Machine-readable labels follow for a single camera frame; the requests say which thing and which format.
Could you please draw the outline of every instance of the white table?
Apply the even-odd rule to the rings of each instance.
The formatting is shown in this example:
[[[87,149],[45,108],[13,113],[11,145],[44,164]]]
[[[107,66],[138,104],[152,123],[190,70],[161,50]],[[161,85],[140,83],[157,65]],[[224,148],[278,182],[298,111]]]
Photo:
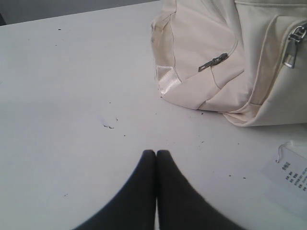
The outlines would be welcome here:
[[[150,48],[161,6],[0,27],[0,229],[76,227],[123,186],[144,149],[171,150],[207,201],[245,228],[305,229],[263,195],[271,182],[260,170],[307,130],[238,128],[163,101]]]

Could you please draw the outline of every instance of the metal zipper pull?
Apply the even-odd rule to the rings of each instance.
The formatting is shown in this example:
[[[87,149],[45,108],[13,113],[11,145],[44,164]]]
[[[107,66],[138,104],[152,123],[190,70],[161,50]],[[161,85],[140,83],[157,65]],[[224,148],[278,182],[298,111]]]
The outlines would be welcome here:
[[[206,69],[208,67],[216,66],[216,65],[220,64],[221,62],[225,61],[227,58],[228,58],[228,54],[223,53],[219,57],[212,59],[212,61],[209,61],[206,64],[204,64],[203,66],[200,66],[198,68],[198,72],[202,72],[204,69]]]
[[[298,26],[289,35],[286,52],[283,57],[283,64],[286,65],[287,67],[294,69],[299,44],[303,41],[306,34],[307,34],[307,23]]]

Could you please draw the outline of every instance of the price tag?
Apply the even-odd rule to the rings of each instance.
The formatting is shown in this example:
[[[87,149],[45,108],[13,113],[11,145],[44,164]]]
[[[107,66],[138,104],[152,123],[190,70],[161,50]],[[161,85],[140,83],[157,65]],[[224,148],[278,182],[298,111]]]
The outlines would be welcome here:
[[[278,161],[274,156],[262,173],[281,189],[307,201],[307,159],[281,146]]]

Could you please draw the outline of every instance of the white handbag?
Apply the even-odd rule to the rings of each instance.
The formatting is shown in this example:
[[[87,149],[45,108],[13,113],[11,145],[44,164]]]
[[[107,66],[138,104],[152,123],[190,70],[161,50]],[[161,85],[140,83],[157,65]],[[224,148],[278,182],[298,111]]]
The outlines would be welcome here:
[[[307,0],[165,0],[152,23],[162,97],[237,126],[307,122]]]

